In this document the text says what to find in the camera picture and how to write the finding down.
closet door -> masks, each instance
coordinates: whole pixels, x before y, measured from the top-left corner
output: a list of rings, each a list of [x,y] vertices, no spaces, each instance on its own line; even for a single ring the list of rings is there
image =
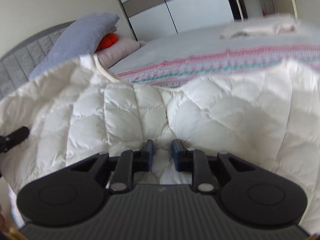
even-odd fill
[[[228,0],[165,0],[177,32],[232,21]]]
[[[151,41],[176,34],[164,0],[120,0],[138,40]]]

white comforter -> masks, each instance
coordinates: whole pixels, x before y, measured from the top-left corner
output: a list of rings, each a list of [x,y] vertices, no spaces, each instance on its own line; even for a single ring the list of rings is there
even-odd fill
[[[154,140],[152,183],[189,183],[170,145],[228,151],[298,183],[308,195],[302,226],[320,231],[320,76],[288,61],[263,72],[204,76],[178,89],[125,83],[95,57],[64,63],[0,102],[0,134],[29,138],[0,155],[17,193],[28,182],[100,151],[111,156]]]

bed headboard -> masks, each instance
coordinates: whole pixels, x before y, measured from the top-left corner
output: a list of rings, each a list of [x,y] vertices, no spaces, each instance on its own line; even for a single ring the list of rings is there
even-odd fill
[[[0,99],[28,81],[31,71],[48,55],[67,22],[41,31],[18,44],[0,58]]]

blue-gray pillow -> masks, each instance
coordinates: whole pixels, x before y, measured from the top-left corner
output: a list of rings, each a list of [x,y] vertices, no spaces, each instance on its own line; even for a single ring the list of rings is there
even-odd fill
[[[30,73],[29,79],[83,54],[93,54],[102,38],[116,31],[119,16],[113,13],[92,13],[71,24],[58,38],[51,51]]]

bed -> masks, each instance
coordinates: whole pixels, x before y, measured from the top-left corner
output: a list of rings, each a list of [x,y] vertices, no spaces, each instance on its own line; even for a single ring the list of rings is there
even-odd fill
[[[6,96],[28,81],[28,74],[45,58],[52,44],[70,23],[30,37],[0,60],[0,90]],[[178,87],[206,73],[234,73],[273,66],[295,58],[320,68],[320,29],[303,24],[302,34],[243,37],[221,40],[225,25],[181,33],[151,41],[124,58],[110,71],[133,83]],[[10,192],[12,214],[23,221]]]

